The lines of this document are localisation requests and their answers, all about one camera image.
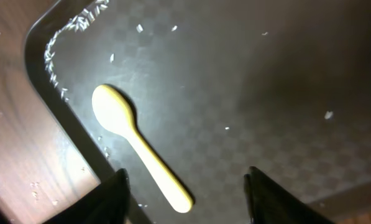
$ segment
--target spoon handle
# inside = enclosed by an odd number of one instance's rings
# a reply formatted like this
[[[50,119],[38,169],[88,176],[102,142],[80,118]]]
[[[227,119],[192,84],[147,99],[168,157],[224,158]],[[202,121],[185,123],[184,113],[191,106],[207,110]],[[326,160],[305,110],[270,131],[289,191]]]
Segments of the spoon handle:
[[[189,212],[193,205],[191,196],[158,155],[154,153],[140,133],[134,130],[134,134],[130,134],[127,140],[174,210],[180,213]]]

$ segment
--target yellow spoon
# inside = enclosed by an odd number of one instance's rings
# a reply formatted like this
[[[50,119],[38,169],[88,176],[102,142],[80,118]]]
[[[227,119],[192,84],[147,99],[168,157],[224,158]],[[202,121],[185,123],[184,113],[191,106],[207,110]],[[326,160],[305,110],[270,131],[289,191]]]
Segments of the yellow spoon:
[[[174,210],[189,212],[193,205],[191,196],[140,135],[123,96],[108,85],[100,85],[94,90],[92,104],[101,126],[128,140]]]

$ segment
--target tray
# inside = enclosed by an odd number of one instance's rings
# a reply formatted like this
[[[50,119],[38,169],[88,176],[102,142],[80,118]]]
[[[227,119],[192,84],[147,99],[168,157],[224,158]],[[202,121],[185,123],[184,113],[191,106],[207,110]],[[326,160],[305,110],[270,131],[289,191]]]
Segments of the tray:
[[[248,223],[249,166],[323,213],[371,183],[370,2],[62,0],[29,32],[25,63],[96,175],[127,169],[132,213],[150,220],[134,223]],[[195,197],[191,212],[176,213],[126,140],[98,124],[91,94],[103,83],[132,100]]]

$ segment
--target wooden table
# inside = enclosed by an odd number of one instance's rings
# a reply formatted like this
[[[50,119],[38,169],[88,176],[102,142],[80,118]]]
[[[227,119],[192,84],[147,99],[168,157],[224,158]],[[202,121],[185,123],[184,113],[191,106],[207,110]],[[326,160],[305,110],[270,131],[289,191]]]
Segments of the wooden table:
[[[99,184],[32,88],[24,39],[53,0],[0,0],[0,209],[40,223]]]

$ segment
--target black tray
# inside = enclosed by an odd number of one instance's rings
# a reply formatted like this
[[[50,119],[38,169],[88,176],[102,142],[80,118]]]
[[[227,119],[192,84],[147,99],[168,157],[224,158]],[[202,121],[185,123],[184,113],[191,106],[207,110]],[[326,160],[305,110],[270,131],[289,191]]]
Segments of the black tray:
[[[27,71],[101,181],[128,170],[152,222],[247,223],[249,166],[328,210],[371,182],[371,2],[110,0],[87,29],[56,36],[50,80],[46,45],[85,7],[96,3],[62,0],[36,22]],[[141,132],[195,196],[190,213],[98,124],[91,94],[103,83],[132,100]]]

